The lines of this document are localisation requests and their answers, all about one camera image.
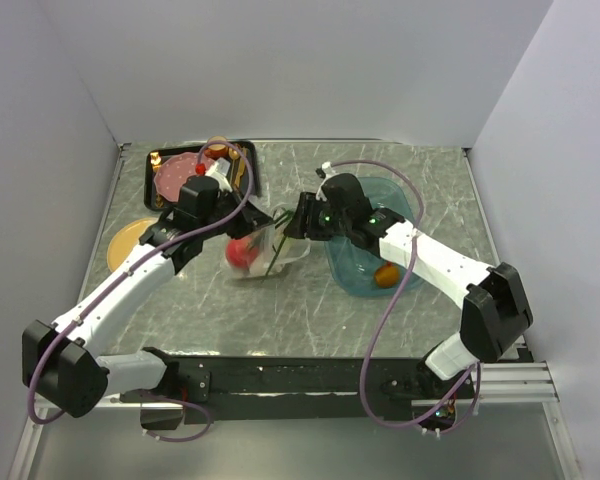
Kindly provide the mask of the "green toy long beans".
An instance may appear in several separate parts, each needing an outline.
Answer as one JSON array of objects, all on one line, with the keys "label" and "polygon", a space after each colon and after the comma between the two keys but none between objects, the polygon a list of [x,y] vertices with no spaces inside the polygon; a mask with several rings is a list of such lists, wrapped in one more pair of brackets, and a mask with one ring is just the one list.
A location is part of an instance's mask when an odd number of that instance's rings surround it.
[{"label": "green toy long beans", "polygon": [[264,277],[269,276],[269,274],[275,266],[276,261],[278,260],[278,257],[287,239],[286,235],[284,234],[284,229],[286,225],[288,225],[291,222],[294,216],[294,210],[282,209],[280,215],[274,218],[274,234],[279,236],[279,240],[273,242],[274,255],[267,267]]}]

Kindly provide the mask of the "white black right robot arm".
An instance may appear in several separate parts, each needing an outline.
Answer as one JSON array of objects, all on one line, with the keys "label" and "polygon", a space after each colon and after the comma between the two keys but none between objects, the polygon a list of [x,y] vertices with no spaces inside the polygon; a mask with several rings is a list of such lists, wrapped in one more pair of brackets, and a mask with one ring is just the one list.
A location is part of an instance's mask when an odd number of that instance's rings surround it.
[{"label": "white black right robot arm", "polygon": [[301,193],[289,238],[329,241],[345,237],[370,254],[411,270],[460,309],[458,332],[424,358],[419,390],[440,398],[453,377],[477,362],[496,362],[532,325],[533,316],[519,272],[502,262],[490,266],[427,236],[399,213],[373,207],[358,178],[327,177],[318,192]]}]

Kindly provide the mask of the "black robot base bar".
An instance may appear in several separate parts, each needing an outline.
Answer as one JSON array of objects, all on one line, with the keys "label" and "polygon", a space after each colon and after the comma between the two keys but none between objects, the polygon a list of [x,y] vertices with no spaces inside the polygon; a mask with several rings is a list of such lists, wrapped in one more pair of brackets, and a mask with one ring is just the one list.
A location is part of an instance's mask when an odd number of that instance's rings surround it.
[{"label": "black robot base bar", "polygon": [[472,400],[471,375],[440,380],[416,358],[290,358],[171,355],[156,350],[166,377],[149,393],[129,391],[146,430],[174,430],[208,420],[359,418],[373,412],[387,423],[417,420],[452,427],[460,400]]}]

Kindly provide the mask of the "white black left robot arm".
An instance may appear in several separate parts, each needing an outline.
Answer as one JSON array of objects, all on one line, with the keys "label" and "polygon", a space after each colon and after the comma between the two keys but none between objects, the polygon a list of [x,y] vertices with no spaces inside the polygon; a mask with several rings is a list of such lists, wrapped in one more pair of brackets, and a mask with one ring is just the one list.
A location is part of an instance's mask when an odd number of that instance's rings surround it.
[{"label": "white black left robot arm", "polygon": [[37,424],[35,400],[80,418],[105,396],[144,390],[164,402],[179,378],[166,355],[154,350],[108,356],[108,341],[161,285],[197,257],[217,236],[239,239],[268,225],[270,217],[251,201],[254,180],[243,188],[219,174],[194,175],[178,199],[139,237],[128,257],[72,309],[45,324],[33,321],[22,335],[22,377],[27,410]]}]

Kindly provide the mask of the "orange toy tangerine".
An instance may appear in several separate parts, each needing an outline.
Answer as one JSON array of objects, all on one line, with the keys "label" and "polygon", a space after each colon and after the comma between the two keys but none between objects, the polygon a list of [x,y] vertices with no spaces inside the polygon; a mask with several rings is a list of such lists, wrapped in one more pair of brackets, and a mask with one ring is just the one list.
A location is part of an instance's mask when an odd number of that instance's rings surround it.
[{"label": "orange toy tangerine", "polygon": [[379,267],[374,273],[375,285],[381,289],[392,288],[398,284],[400,280],[400,269],[391,263],[386,263]]}]

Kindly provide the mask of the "clear polka dot zip bag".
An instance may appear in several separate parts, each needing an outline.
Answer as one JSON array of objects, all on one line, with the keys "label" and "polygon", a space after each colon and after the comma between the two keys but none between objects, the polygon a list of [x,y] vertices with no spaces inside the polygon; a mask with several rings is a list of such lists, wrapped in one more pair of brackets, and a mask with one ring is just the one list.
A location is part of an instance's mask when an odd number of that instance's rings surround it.
[{"label": "clear polka dot zip bag", "polygon": [[[273,242],[279,240],[279,236],[274,234],[274,218],[278,217],[282,209],[291,209],[286,204],[278,204],[271,214],[273,223],[243,238],[249,238],[252,243],[259,248],[259,256],[247,270],[241,270],[230,266],[225,259],[224,267],[235,279],[255,279],[264,277],[267,267],[274,255]],[[282,251],[275,263],[275,266],[269,276],[280,274],[286,267],[305,258],[310,253],[310,242],[308,240],[298,240],[287,237]]]}]

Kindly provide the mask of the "red toy apple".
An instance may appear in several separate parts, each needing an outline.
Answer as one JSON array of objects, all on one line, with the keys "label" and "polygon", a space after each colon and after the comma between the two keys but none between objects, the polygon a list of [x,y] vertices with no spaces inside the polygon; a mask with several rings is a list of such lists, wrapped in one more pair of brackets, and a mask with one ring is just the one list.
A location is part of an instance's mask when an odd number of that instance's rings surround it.
[{"label": "red toy apple", "polygon": [[249,238],[231,239],[225,249],[225,259],[234,268],[247,270],[259,256],[259,248]]}]

